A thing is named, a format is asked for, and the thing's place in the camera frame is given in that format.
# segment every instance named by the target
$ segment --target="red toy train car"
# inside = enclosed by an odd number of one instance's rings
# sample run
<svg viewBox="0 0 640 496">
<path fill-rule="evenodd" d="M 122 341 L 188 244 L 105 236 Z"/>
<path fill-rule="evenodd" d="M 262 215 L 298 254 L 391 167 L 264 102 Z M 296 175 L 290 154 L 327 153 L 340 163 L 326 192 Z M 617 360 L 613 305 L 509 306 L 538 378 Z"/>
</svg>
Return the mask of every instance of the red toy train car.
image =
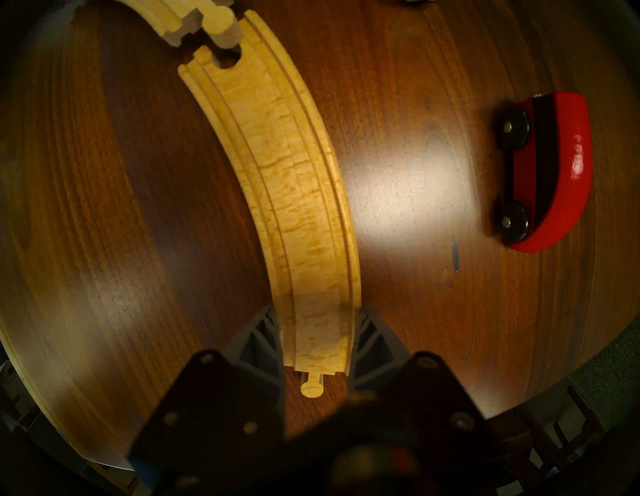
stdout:
<svg viewBox="0 0 640 496">
<path fill-rule="evenodd" d="M 589 197 L 593 149 L 587 100 L 568 92 L 536 96 L 509 108 L 501 124 L 502 148 L 513 151 L 502 235 L 515 250 L 539 252 L 571 230 Z"/>
</svg>

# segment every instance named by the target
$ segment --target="curved wooden track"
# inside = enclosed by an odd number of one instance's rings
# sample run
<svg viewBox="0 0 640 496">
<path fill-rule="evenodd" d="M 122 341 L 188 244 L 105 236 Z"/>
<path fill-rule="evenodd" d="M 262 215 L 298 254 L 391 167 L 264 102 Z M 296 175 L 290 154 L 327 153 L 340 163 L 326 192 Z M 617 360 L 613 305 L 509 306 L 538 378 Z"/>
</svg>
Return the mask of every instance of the curved wooden track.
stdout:
<svg viewBox="0 0 640 496">
<path fill-rule="evenodd" d="M 304 81 L 264 21 L 240 22 L 231 68 L 207 47 L 180 76 L 214 127 L 252 212 L 278 314 L 284 364 L 321 375 L 349 371 L 360 266 L 335 152 Z"/>
<path fill-rule="evenodd" d="M 171 46 L 200 28 L 220 48 L 233 48 L 242 37 L 233 11 L 233 0 L 118 0 L 135 10 Z"/>
</svg>

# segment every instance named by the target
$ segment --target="chair leg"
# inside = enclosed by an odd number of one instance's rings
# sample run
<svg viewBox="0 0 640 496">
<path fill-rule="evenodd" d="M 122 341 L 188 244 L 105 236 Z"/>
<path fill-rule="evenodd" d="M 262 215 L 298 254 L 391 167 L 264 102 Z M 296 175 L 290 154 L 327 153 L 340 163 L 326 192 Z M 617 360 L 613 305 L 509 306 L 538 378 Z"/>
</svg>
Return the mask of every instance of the chair leg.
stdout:
<svg viewBox="0 0 640 496">
<path fill-rule="evenodd" d="M 560 425 L 557 422 L 554 422 L 554 432 L 556 433 L 556 436 L 558 436 L 558 439 L 560 439 L 560 444 L 563 447 L 569 444 L 569 441 L 567 440 L 566 436 L 562 432 L 562 429 L 560 428 Z"/>
</svg>

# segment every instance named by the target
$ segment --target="wood grain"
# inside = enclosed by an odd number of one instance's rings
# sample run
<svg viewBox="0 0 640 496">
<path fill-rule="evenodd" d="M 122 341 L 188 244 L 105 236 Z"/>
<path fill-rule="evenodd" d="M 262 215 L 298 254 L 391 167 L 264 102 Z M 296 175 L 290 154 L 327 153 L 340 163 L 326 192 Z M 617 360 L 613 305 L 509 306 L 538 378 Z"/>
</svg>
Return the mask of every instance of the wood grain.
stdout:
<svg viewBox="0 0 640 496">
<path fill-rule="evenodd" d="M 326 124 L 363 304 L 410 351 L 441 354 L 486 415 L 575 370 L 640 310 L 637 69 L 587 4 L 236 2 L 282 42 Z M 224 348 L 270 299 L 240 185 L 175 70 L 206 38 L 173 49 L 92 0 L 51 13 L 3 68 L 2 341 L 102 463 L 125 463 L 192 352 Z M 565 239 L 517 253 L 493 232 L 504 157 L 490 124 L 501 102 L 553 90 L 587 98 L 593 192 Z M 343 379 L 306 399 L 287 371 L 290 431 L 329 413 Z"/>
<path fill-rule="evenodd" d="M 284 48 L 253 11 L 230 68 L 208 47 L 179 67 L 230 159 L 251 210 L 278 314 L 284 365 L 319 396 L 349 371 L 360 266 L 353 221 L 322 118 Z"/>
</svg>

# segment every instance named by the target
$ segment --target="black wheel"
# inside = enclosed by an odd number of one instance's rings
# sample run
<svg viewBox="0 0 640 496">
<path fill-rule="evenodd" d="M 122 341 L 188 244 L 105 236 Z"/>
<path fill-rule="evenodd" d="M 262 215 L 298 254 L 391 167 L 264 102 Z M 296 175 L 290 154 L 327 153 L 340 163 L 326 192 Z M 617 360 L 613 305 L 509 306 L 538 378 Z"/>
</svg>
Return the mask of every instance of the black wheel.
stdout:
<svg viewBox="0 0 640 496">
<path fill-rule="evenodd" d="M 522 241 L 529 231 L 529 217 L 524 205 L 518 202 L 506 202 L 502 209 L 500 231 L 507 244 Z"/>
<path fill-rule="evenodd" d="M 500 147 L 503 150 L 522 148 L 529 137 L 531 124 L 522 107 L 513 105 L 504 111 L 500 119 Z"/>
</svg>

